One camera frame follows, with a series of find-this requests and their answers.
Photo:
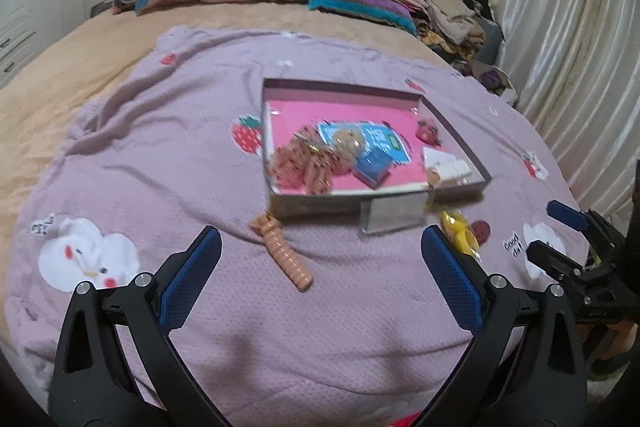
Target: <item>beige bedspread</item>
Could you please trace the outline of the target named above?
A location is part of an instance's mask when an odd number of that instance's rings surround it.
[[[114,89],[151,51],[157,37],[178,24],[289,30],[446,65],[402,30],[309,11],[300,5],[185,6],[143,16],[104,13],[85,22],[44,51],[0,91],[0,338],[4,341],[10,343],[4,320],[6,252],[31,187],[57,152],[78,109]]]

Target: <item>pink strawberry toy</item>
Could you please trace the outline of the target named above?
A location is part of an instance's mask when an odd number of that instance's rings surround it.
[[[241,116],[231,126],[231,136],[242,151],[247,154],[257,154],[258,149],[262,146],[261,130],[260,120],[252,116]]]
[[[432,147],[441,144],[438,139],[438,127],[436,126],[435,121],[431,118],[418,120],[418,129],[415,132],[415,137],[421,142],[431,145]]]

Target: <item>metal screw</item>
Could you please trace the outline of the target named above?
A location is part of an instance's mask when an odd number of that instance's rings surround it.
[[[151,275],[148,273],[141,273],[136,277],[136,286],[140,286],[141,288],[148,286],[151,282]]]
[[[555,295],[556,297],[562,297],[564,295],[564,290],[562,289],[562,286],[559,286],[558,284],[552,284],[551,293],[553,293],[553,295]]]
[[[507,279],[505,279],[502,275],[493,275],[491,279],[489,279],[491,286],[494,288],[504,288],[507,286]]]
[[[78,292],[80,295],[84,295],[90,289],[91,285],[87,281],[81,282],[78,286],[76,286],[76,292]]]

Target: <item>curtain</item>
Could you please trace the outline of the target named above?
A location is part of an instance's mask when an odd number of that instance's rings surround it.
[[[630,204],[640,156],[640,0],[497,0],[498,65],[583,209]]]

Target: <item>blue cube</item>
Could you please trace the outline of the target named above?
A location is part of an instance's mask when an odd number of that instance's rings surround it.
[[[378,188],[389,174],[394,160],[382,149],[374,148],[359,157],[353,175],[370,188]]]

